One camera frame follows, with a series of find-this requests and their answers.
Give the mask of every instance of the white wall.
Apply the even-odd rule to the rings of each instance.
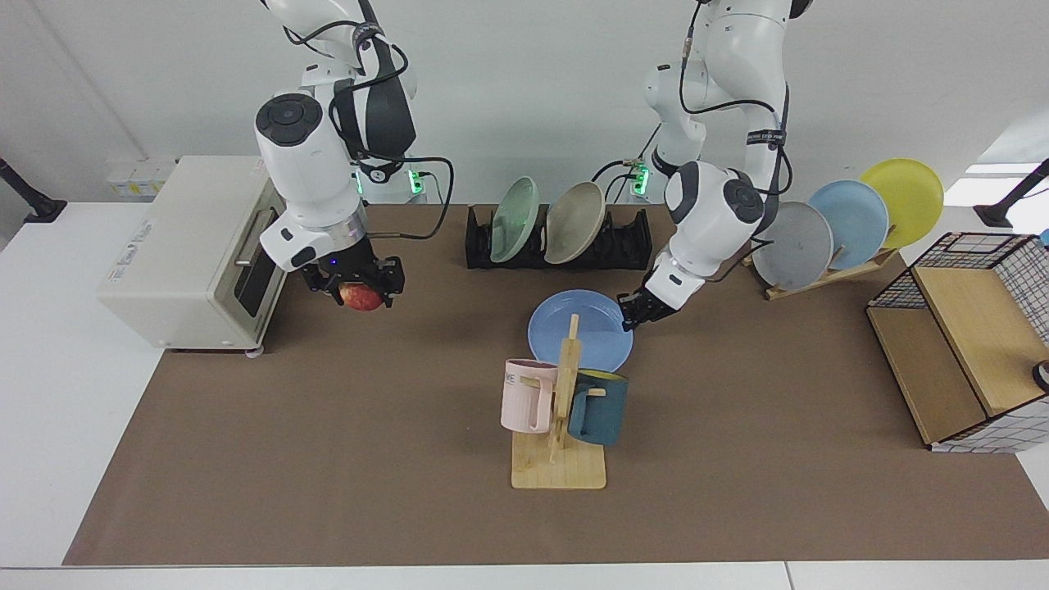
[[[678,59],[692,7],[373,3],[420,80],[414,151],[452,157],[458,198],[489,202],[522,174],[553,198],[636,154],[656,123],[645,71]],[[1029,75],[1044,66],[1031,40],[1046,12],[1043,0],[815,2],[787,38],[793,196],[896,155],[928,162],[949,186],[1049,96],[1049,79]],[[41,41],[51,33],[57,42]],[[136,145],[151,156],[253,153],[255,111],[297,84],[309,56],[253,0],[7,0],[0,153],[71,199],[107,198],[105,161]],[[740,131],[736,115],[713,118],[707,156],[736,164]]]
[[[1047,157],[1049,157],[1049,106],[1018,119],[980,156],[980,163],[1042,162]]]
[[[0,182],[0,250],[15,237],[29,211],[31,209],[22,197],[6,183]]]

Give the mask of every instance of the wooden mug stand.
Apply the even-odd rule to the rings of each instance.
[[[569,412],[576,391],[582,342],[579,316],[572,316],[569,337],[561,341],[561,358],[554,385],[554,421],[550,433],[514,433],[511,485],[515,489],[603,489],[607,484],[604,447],[569,436]],[[586,395],[603,396],[603,389]]]
[[[892,235],[894,230],[896,230],[896,226],[889,228],[887,235]],[[834,256],[831,258],[832,264],[841,254],[841,250],[842,250],[841,248],[838,248],[838,250],[834,252]],[[871,258],[866,262],[844,271],[829,270],[823,273],[823,276],[820,277],[819,280],[813,282],[812,285],[806,287],[805,289],[798,289],[797,291],[787,291],[784,289],[779,289],[776,286],[773,286],[765,291],[765,298],[770,301],[774,301],[776,299],[783,299],[784,297],[790,297],[791,295],[797,295],[798,293],[805,293],[806,291],[812,291],[813,289],[819,289],[820,287],[826,287],[832,282],[837,282],[839,280],[844,280],[847,278],[854,278],[868,273],[873,273],[875,271],[880,271],[885,267],[886,264],[889,264],[889,260],[891,260],[893,256],[896,255],[898,252],[899,249],[896,248],[893,249],[882,248],[881,250],[878,251],[878,253],[874,256],[874,258]],[[744,260],[744,265],[748,267],[753,266],[753,264],[754,261],[751,256],[747,256],[747,258]]]

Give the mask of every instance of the beige plate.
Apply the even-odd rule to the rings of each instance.
[[[581,183],[557,199],[547,213],[547,261],[570,262],[597,237],[604,220],[604,194],[594,183]]]

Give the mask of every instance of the plate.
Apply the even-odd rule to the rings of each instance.
[[[615,373],[634,349],[634,333],[623,332],[619,304],[595,291],[562,291],[535,309],[528,322],[528,343],[536,360],[557,364],[561,340],[569,336],[572,314],[579,315],[582,368]]]
[[[765,230],[762,239],[774,244],[754,252],[754,269],[766,282],[784,291],[809,287],[831,266],[831,226],[819,211],[805,203],[780,203],[775,223]]]
[[[943,184],[932,168],[917,160],[896,157],[863,172],[860,181],[871,185],[885,201],[889,222],[895,226],[885,248],[911,246],[933,231],[943,213]]]
[[[539,215],[539,190],[524,176],[514,183],[492,218],[492,253],[495,264],[513,258],[528,244]]]
[[[586,251],[604,222],[604,193],[582,183],[561,195],[547,213],[547,261],[563,265]]]
[[[889,208],[878,191],[859,181],[838,181],[809,199],[831,226],[834,252],[831,268],[843,271],[863,265],[881,250],[889,234]]]

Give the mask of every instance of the mug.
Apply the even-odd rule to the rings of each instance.
[[[569,416],[569,434],[591,444],[616,444],[626,412],[628,384],[629,381],[621,375],[592,368],[579,370],[572,398],[572,414]]]
[[[556,364],[508,360],[502,381],[502,426],[530,435],[549,433],[555,382]]]

